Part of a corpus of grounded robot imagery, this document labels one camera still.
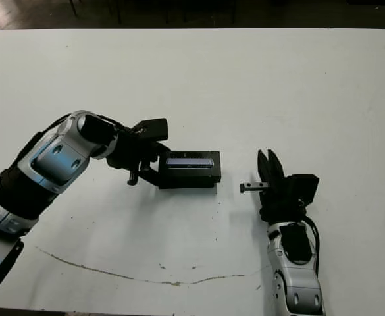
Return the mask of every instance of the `tabletop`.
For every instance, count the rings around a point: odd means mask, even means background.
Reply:
[[[219,150],[214,189],[159,190],[92,161],[23,238],[0,307],[273,316],[257,150],[315,174],[327,315],[385,315],[385,30],[0,31],[0,171],[85,109],[166,117],[173,150]]]

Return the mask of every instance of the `display screen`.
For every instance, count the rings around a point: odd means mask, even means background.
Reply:
[[[167,158],[166,165],[171,169],[213,168],[212,158]]]

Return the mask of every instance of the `black robot arm segment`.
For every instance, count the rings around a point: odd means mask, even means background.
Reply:
[[[0,283],[22,251],[20,237],[81,175],[90,158],[107,158],[109,166],[129,170],[129,184],[140,176],[158,185],[150,162],[169,150],[157,143],[167,138],[165,118],[127,128],[88,111],[65,115],[38,132],[0,174]]]

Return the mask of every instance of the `chair leg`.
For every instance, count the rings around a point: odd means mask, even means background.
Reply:
[[[168,0],[165,0],[166,24],[168,24]]]
[[[182,11],[184,14],[184,23],[186,23],[187,22],[187,20],[186,20],[186,0],[182,0]]]
[[[233,0],[232,4],[232,23],[234,24],[236,17],[236,0]]]
[[[69,0],[69,3],[71,4],[71,8],[72,8],[72,12],[74,13],[74,16],[77,17],[74,2],[72,0]]]
[[[118,14],[118,23],[121,24],[122,23],[122,19],[120,18],[119,0],[115,0],[115,4],[116,4],[116,12]]]
[[[109,14],[112,15],[112,4],[111,4],[111,0],[106,0],[107,2],[107,7],[109,8]]]

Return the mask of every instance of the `robotic arm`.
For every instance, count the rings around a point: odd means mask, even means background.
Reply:
[[[240,192],[258,191],[261,219],[268,223],[267,253],[274,274],[273,292],[277,316],[325,316],[318,281],[319,235],[306,215],[319,179],[313,174],[284,176],[276,154],[258,152],[262,182],[242,183]],[[315,246],[306,233],[311,227]]]
[[[46,135],[56,127],[56,132]],[[175,153],[159,143],[167,138],[165,118],[141,121],[127,128],[88,111],[65,115],[38,132],[11,166],[0,174],[0,283],[24,247],[21,237],[39,221],[40,214],[53,200],[81,175],[90,158],[106,158],[109,166],[129,170],[129,185],[135,185],[140,177],[161,188],[169,188],[174,174],[180,176],[179,181],[197,173],[204,179],[204,182],[194,180],[189,185],[212,186],[213,182],[220,181],[219,155],[208,159],[197,158],[193,153],[191,159],[186,158],[179,165],[185,157],[186,152],[183,152],[181,159],[176,155],[167,159],[173,169],[166,170],[165,176],[153,170],[151,162]],[[314,175],[285,177],[272,151],[268,159],[258,152],[258,172],[262,182],[243,183],[240,190],[259,191],[261,219],[269,224],[267,251],[274,272],[277,315],[325,316],[317,278],[319,236],[305,210],[313,201],[319,180]],[[314,233],[315,246],[308,239],[305,223]]]
[[[20,237],[87,168],[90,158],[106,158],[111,167],[129,170],[129,185],[135,185],[138,177],[159,185],[159,174],[150,162],[169,151],[158,143],[167,138],[165,118],[127,128],[88,111],[65,115],[38,132],[0,174],[0,283],[22,251]]]

